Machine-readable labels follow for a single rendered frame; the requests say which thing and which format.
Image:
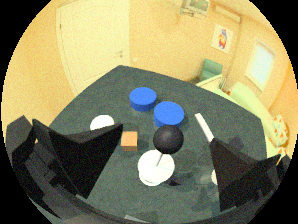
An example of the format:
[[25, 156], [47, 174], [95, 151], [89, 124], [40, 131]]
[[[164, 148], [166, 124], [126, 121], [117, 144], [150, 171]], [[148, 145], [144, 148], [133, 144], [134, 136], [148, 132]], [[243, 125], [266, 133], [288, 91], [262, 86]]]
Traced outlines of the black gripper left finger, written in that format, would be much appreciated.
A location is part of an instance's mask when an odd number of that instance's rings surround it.
[[56, 157], [64, 175], [82, 198], [89, 197], [124, 131], [124, 124], [116, 123], [64, 136], [39, 120], [32, 119], [32, 125], [37, 141]]

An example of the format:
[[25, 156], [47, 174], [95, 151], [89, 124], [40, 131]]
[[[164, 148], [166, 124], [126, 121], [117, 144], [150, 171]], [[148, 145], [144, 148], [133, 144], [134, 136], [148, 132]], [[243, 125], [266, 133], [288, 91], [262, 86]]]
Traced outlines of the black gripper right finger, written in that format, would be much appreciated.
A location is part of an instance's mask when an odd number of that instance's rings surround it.
[[261, 161], [254, 160], [217, 137], [213, 137], [210, 143], [210, 153], [216, 171], [220, 212], [237, 206], [235, 202], [245, 196], [261, 180], [267, 169], [277, 165], [281, 159], [278, 153]]

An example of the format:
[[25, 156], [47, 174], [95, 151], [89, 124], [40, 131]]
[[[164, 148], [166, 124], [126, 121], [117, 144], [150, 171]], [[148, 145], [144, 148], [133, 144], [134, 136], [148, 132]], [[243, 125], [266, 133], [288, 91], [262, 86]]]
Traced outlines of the blue cylinder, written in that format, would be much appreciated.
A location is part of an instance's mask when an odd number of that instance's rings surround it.
[[129, 93], [130, 107], [137, 112], [149, 112], [156, 107], [157, 95], [150, 88], [136, 88]]
[[161, 103], [154, 109], [154, 123], [158, 127], [162, 127], [165, 124], [176, 125], [180, 127], [182, 120], [184, 120], [185, 113], [181, 107], [173, 103]]

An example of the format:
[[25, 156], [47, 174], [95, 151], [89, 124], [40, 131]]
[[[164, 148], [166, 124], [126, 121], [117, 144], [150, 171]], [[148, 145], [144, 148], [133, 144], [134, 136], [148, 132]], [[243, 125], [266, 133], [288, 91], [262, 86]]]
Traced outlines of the white flat bar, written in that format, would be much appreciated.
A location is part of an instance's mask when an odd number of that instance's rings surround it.
[[202, 119], [201, 113], [196, 113], [196, 117], [198, 119], [198, 123], [201, 124], [201, 128], [204, 129], [205, 135], [208, 136], [208, 140], [213, 140], [212, 132], [210, 132], [210, 128], [208, 128], [208, 124], [206, 124], [206, 121]]

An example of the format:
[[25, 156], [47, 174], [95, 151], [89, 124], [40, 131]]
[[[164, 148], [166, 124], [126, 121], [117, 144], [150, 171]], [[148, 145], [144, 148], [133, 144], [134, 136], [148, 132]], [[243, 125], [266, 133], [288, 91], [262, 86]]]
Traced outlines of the orange cube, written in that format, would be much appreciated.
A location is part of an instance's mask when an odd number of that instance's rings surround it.
[[124, 152], [138, 151], [137, 149], [137, 132], [122, 132], [121, 145]]

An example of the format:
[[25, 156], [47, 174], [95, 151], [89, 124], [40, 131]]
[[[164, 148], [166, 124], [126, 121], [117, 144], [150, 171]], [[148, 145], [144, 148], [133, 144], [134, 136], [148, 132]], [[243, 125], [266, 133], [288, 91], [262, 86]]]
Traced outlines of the dark grey flat rectangular pad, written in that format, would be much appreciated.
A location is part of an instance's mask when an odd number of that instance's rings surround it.
[[243, 144], [242, 143], [242, 140], [241, 140], [241, 137], [239, 137], [238, 135], [234, 137], [233, 140], [229, 141], [229, 143], [227, 143], [227, 145], [231, 145], [231, 147], [234, 147], [235, 149], [241, 149], [243, 148]]

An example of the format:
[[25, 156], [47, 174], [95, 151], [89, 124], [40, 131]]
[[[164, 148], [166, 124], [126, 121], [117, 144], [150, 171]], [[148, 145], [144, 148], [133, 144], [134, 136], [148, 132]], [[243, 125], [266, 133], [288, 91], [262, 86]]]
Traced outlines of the glass french press with black knob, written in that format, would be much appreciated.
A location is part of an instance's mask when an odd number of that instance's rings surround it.
[[162, 125], [154, 133], [153, 143], [157, 151], [145, 152], [138, 161], [138, 172], [140, 172], [138, 176], [142, 183], [158, 185], [164, 181], [172, 186], [182, 185], [184, 180], [173, 176], [174, 161], [170, 157], [172, 153], [180, 151], [184, 145], [184, 135], [181, 129], [172, 124]]

